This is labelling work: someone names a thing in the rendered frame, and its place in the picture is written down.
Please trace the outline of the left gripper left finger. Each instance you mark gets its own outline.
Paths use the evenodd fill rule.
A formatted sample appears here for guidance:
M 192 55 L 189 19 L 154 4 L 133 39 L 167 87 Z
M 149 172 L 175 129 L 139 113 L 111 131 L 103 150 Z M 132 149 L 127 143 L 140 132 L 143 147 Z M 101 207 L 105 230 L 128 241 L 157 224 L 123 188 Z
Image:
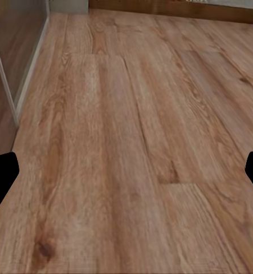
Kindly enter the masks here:
M 0 155 L 0 204 L 19 174 L 16 154 L 10 152 Z

